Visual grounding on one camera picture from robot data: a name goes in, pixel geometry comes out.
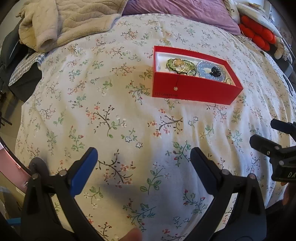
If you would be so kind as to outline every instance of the white cushion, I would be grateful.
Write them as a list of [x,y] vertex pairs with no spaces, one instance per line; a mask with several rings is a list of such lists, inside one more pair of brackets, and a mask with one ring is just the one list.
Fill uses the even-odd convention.
[[274,33],[275,36],[282,38],[280,32],[276,29],[276,27],[257,10],[241,3],[237,3],[237,10],[241,15],[247,15],[249,18],[269,29],[271,32]]
[[234,0],[223,0],[227,11],[229,12],[229,15],[235,21],[237,24],[239,24],[240,19],[239,19],[239,12],[237,10],[237,7],[235,5]]

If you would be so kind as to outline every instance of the floral bedsheet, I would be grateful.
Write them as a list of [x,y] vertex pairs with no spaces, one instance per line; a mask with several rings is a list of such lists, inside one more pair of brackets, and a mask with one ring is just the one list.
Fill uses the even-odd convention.
[[[95,147],[99,160],[76,201],[106,241],[133,227],[145,241],[186,237],[212,201],[190,163],[196,146],[233,175],[256,174],[265,205],[275,203],[284,187],[271,180],[269,161],[249,138],[293,145],[270,121],[294,121],[295,103],[281,73],[242,42],[214,26],[148,14],[122,17],[107,33],[55,49],[22,107],[16,156],[25,165],[39,156],[56,174]],[[244,90],[230,106],[153,98],[154,45],[225,59]],[[54,205],[66,223],[56,198]]]

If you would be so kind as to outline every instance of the red box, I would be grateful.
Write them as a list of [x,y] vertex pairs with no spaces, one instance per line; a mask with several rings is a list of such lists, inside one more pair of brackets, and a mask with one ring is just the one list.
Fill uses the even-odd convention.
[[[156,71],[156,53],[180,54],[208,60],[223,65],[235,85],[209,80],[196,76]],[[154,46],[152,96],[211,102],[230,105],[243,90],[243,87],[229,64],[220,58],[207,54],[164,46]]]

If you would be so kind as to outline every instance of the gray checkered blanket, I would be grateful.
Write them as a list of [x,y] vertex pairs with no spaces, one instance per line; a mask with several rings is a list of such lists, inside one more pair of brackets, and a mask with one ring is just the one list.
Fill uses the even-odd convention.
[[26,55],[22,59],[22,61],[19,62],[19,64],[16,66],[15,70],[13,71],[10,77],[8,86],[11,86],[15,82],[17,82],[23,76],[24,73],[30,70],[30,68],[34,63],[38,62],[39,64],[41,64],[45,59],[46,55],[47,55],[46,53],[39,53],[39,52],[35,52],[29,57],[28,55]]

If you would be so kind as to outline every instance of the jewelry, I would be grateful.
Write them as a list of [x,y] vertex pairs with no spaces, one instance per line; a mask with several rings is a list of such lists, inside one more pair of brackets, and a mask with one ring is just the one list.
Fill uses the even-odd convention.
[[197,73],[194,63],[180,58],[169,59],[166,64],[166,68],[176,72],[177,74],[185,74],[189,76],[195,76]]
[[197,71],[200,77],[204,77],[209,80],[224,82],[226,79],[226,72],[223,70],[223,68],[210,61],[200,61],[197,64]]
[[186,68],[185,62],[184,62],[184,60],[182,60],[180,58],[174,59],[174,61],[173,61],[174,67],[181,67],[182,65],[184,65],[184,68],[180,72],[183,72],[184,69]]
[[231,84],[232,84],[232,81],[231,81],[230,78],[227,78],[225,81],[223,81],[223,83],[231,85]]

